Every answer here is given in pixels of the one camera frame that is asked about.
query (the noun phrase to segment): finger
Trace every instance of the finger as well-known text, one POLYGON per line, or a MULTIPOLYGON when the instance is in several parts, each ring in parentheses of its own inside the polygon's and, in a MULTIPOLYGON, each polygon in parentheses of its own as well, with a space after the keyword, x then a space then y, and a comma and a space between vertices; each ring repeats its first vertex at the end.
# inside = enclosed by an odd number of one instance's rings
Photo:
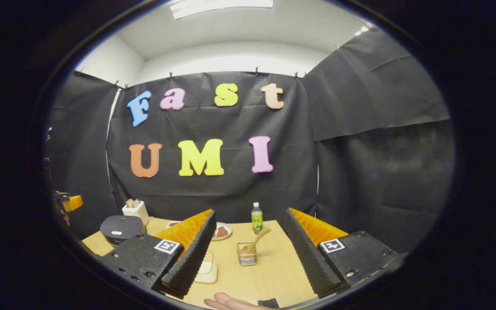
POLYGON ((253 304, 243 304, 242 302, 239 302, 238 300, 235 300, 234 298, 227 300, 225 302, 225 305, 230 310, 273 310, 271 308, 267 308, 264 306, 254 306, 253 304))
POLYGON ((209 298, 206 298, 204 300, 204 304, 206 304, 206 306, 209 306, 209 307, 212 307, 212 308, 215 308, 217 310, 231 310, 229 308, 227 308, 227 306, 223 305, 223 304, 220 304, 214 300, 211 300, 209 298))
POLYGON ((245 302, 243 300, 238 300, 236 298, 232 298, 231 296, 229 296, 223 292, 215 293, 214 299, 216 302, 219 302, 220 304, 225 304, 227 302, 227 300, 231 300, 231 299, 236 300, 237 302, 242 302, 243 304, 250 304, 250 303, 245 302))

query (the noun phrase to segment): wooden table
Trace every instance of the wooden table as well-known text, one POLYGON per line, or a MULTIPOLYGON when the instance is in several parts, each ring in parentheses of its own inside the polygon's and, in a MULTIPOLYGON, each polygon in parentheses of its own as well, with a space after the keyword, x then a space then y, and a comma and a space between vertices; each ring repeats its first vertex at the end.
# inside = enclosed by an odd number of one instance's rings
MULTIPOLYGON (((163 231, 168 223, 169 220, 151 218, 146 225, 147 233, 154 236, 163 231)), ((271 232, 258 242, 257 264, 254 266, 241 266, 236 254, 238 242, 255 239, 252 224, 229 225, 233 229, 231 236, 211 241, 208 247, 218 267, 217 281, 213 284, 194 282, 183 302, 208 308, 203 302, 205 298, 213 298, 216 292, 225 292, 252 304, 257 304, 258 300, 275 298, 279 307, 287 307, 317 297, 290 239, 276 220, 263 223, 271 232)), ((105 255, 113 249, 101 232, 94 233, 83 242, 98 255, 105 255)))

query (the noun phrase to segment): green bottle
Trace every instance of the green bottle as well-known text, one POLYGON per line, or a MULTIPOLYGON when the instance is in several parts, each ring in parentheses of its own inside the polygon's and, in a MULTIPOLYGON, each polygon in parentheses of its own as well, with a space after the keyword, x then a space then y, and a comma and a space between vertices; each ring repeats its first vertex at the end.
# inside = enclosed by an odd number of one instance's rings
POLYGON ((254 234, 259 234, 264 227, 264 213, 260 209, 260 203, 254 202, 254 208, 252 209, 252 228, 254 229, 254 234))

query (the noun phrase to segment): white wall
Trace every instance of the white wall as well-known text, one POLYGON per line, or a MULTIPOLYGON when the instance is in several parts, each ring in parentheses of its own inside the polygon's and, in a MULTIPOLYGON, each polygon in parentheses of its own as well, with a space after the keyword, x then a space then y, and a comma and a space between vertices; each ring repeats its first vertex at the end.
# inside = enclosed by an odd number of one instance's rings
POLYGON ((77 71, 124 87, 134 85, 145 61, 117 35, 112 35, 96 47, 76 67, 77 71))
POLYGON ((146 61, 135 83, 199 72, 250 71, 303 76, 329 53, 296 45, 233 42, 201 45, 146 61))

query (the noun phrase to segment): white ceiling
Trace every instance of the white ceiling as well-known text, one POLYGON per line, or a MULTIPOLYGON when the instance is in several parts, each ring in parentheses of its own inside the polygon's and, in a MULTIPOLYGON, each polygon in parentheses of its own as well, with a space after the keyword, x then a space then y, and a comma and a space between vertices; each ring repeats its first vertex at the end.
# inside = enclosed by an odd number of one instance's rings
POLYGON ((272 42, 332 53, 353 38, 360 18, 325 0, 275 0, 273 8, 229 8, 175 20, 169 6, 155 8, 118 32, 143 59, 211 43, 272 42))

